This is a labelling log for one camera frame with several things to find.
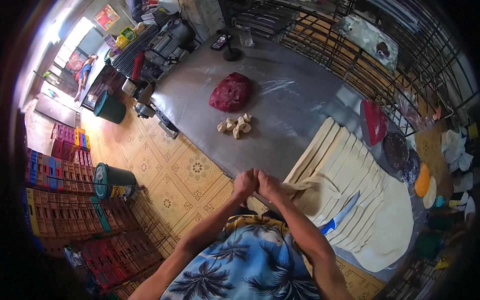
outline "bucket lid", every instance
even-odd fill
[[[107,194],[107,170],[108,165],[98,163],[94,173],[95,194],[98,198],[103,199]]]
[[[93,109],[93,114],[94,115],[98,116],[98,114],[100,113],[100,111],[103,108],[103,105],[105,103],[105,100],[107,99],[107,96],[108,96],[107,91],[103,91],[100,94],[100,96],[98,96],[98,99],[96,100],[95,106],[94,106],[94,109]]]

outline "blue shirt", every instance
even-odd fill
[[[160,300],[320,299],[300,249],[283,222],[235,216]]]

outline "tiled floor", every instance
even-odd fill
[[[128,107],[119,125],[82,112],[92,160],[131,170],[139,184],[147,187],[156,212],[181,238],[230,196],[233,182],[185,136],[172,140],[158,126],[156,117],[140,119]],[[248,205],[260,214],[267,210],[255,198],[249,199]],[[355,299],[371,299],[384,286],[339,257],[337,264]]]

